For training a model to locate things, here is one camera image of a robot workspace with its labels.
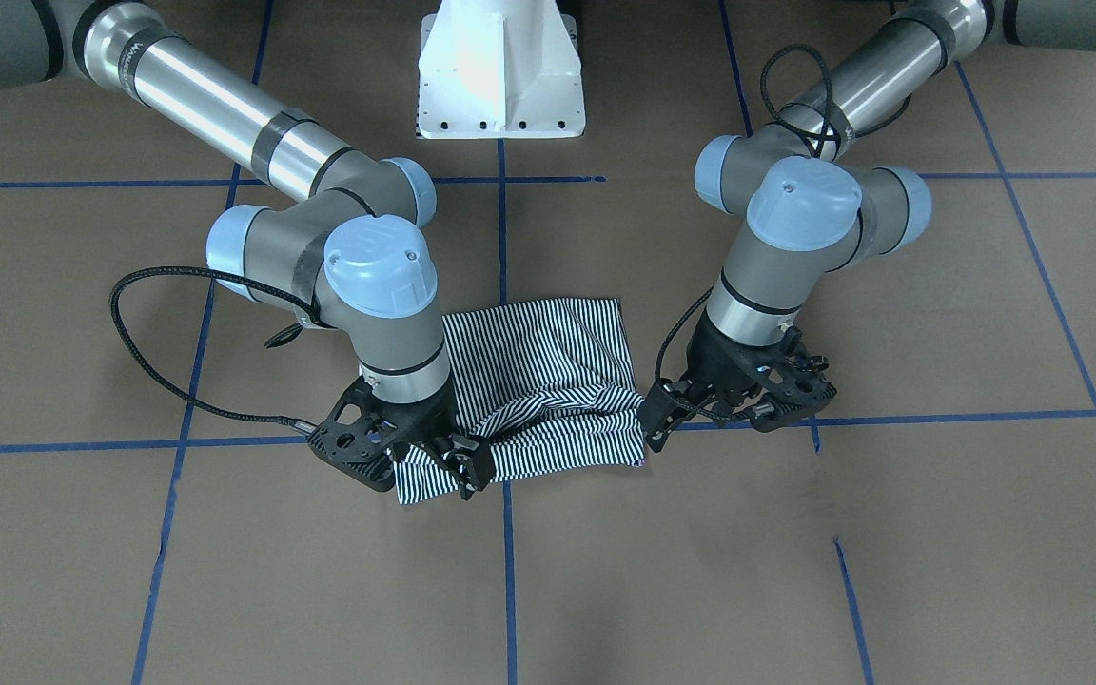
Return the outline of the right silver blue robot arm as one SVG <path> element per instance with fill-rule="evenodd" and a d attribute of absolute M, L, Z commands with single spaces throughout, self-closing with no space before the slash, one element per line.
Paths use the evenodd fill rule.
<path fill-rule="evenodd" d="M 210 403 L 194 351 L 229 301 L 204 271 L 209 222 L 251 196 L 288 204 L 246 151 L 98 73 L 88 39 L 114 18 L 271 95 L 317 92 L 330 132 L 374 125 L 356 111 L 372 99 L 412 109 L 408 70 L 380 73 L 400 39 L 359 22 L 293 31 L 283 79 L 269 1 L 0 1 L 0 446 L 173 437 Z"/>

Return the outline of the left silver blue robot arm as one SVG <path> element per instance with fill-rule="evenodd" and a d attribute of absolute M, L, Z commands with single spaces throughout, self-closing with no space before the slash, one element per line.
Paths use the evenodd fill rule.
<path fill-rule="evenodd" d="M 1096 1 L 912 1 L 831 67 L 809 45 L 819 81 L 776 109 L 770 70 L 760 94 L 770 122 L 752 136 L 717 136 L 695 164 L 706 204 L 742 218 L 697 317 L 678 381 L 657 376 L 636 416 L 661 450 L 695 416 L 773 432 L 814 416 L 838 393 L 827 359 L 811 354 L 795 320 L 835 270 L 895 253 L 931 224 L 931 189 L 901 167 L 840 165 L 853 142 L 891 125 L 910 96 L 982 45 L 1096 52 Z"/>

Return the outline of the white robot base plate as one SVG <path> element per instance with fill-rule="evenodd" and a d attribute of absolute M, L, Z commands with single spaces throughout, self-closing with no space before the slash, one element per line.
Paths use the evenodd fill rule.
<path fill-rule="evenodd" d="M 578 1 L 443 1 L 421 19 L 425 139 L 566 139 L 586 130 Z"/>

